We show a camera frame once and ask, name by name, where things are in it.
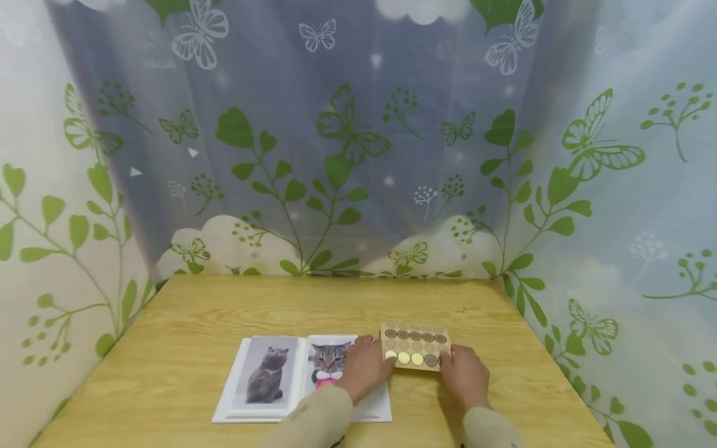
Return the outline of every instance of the person's right hand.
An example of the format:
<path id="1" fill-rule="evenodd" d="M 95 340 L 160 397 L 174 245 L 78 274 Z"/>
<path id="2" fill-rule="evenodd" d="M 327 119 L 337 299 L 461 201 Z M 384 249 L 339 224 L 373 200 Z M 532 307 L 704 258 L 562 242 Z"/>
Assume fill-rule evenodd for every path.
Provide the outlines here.
<path id="1" fill-rule="evenodd" d="M 446 389 L 464 411 L 475 407 L 492 409 L 488 402 L 490 372 L 471 347 L 452 344 L 453 357 L 441 352 L 441 375 Z"/>

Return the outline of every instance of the gray cat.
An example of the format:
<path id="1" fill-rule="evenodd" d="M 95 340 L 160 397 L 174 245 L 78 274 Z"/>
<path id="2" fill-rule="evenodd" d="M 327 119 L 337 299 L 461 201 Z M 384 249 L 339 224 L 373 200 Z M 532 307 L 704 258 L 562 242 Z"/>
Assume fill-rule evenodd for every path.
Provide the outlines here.
<path id="1" fill-rule="evenodd" d="M 334 373 L 343 372 L 346 366 L 346 352 L 351 347 L 352 342 L 339 345 L 316 345 L 314 347 L 316 353 L 310 358 L 314 363 L 314 372 L 311 374 L 311 381 L 316 384 L 318 372 Z"/>
<path id="2" fill-rule="evenodd" d="M 249 377 L 247 403 L 272 403 L 284 396 L 279 389 L 281 369 L 286 364 L 288 348 L 269 347 L 262 363 Z"/>

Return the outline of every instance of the beige sleeve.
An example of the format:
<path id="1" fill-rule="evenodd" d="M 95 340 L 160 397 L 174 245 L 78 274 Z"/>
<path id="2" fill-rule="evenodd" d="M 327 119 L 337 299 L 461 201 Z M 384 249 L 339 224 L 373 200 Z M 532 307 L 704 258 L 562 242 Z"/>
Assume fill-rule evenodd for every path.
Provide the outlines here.
<path id="1" fill-rule="evenodd" d="M 337 447 L 351 423 L 353 403 L 340 387 L 324 386 L 299 402 L 262 441 L 260 448 Z"/>
<path id="2" fill-rule="evenodd" d="M 469 409 L 463 417 L 465 448 L 524 448 L 518 430 L 498 412 Z"/>

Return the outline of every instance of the wooden table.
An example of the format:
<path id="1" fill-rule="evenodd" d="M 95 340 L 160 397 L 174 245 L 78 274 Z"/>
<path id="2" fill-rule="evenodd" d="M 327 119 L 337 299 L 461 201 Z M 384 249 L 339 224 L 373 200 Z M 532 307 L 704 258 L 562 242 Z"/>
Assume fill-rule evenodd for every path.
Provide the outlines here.
<path id="1" fill-rule="evenodd" d="M 518 311 L 492 282 L 178 275 L 35 445 L 246 447 L 271 424 L 210 424 L 242 338 L 448 329 L 491 371 L 490 401 L 530 448 L 611 447 Z M 397 369 L 394 421 L 354 424 L 346 447 L 457 447 L 462 415 L 435 373 Z"/>

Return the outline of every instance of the photo album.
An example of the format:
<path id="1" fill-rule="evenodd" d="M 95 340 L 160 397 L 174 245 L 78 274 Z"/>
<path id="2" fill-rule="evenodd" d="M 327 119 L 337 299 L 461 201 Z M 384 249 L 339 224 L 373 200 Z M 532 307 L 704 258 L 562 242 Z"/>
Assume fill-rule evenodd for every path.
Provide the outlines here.
<path id="1" fill-rule="evenodd" d="M 242 339 L 212 423 L 281 421 L 311 392 L 337 382 L 356 335 Z M 392 421 L 388 383 L 353 408 L 353 421 Z"/>

